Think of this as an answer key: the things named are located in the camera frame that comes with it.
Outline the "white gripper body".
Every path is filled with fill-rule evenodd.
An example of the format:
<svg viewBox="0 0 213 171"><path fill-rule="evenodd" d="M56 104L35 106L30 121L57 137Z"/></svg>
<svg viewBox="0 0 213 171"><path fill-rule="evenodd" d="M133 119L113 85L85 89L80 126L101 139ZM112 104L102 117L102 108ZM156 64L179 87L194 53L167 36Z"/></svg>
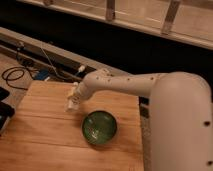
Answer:
<svg viewBox="0 0 213 171"><path fill-rule="evenodd" d="M73 94L71 99L74 101L85 101L87 99L87 87L84 83L73 84Z"/></svg>

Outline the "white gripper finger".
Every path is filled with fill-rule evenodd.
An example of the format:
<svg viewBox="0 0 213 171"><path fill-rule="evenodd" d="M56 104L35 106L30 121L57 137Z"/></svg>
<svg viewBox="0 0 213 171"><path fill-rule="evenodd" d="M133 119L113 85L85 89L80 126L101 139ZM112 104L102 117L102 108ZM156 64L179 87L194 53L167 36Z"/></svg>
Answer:
<svg viewBox="0 0 213 171"><path fill-rule="evenodd" d="M77 89L76 87L71 87L71 89L69 90L68 95L67 95L68 99L70 99L76 95L76 89Z"/></svg>

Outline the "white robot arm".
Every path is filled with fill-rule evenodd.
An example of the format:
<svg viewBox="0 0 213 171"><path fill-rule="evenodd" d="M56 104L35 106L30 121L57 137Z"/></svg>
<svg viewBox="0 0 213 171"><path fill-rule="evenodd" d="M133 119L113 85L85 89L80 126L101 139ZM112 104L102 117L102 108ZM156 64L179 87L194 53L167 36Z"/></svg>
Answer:
<svg viewBox="0 0 213 171"><path fill-rule="evenodd" d="M213 171L213 101L204 78L188 72L113 76L100 69L74 85L68 107L102 90L149 100L144 171Z"/></svg>

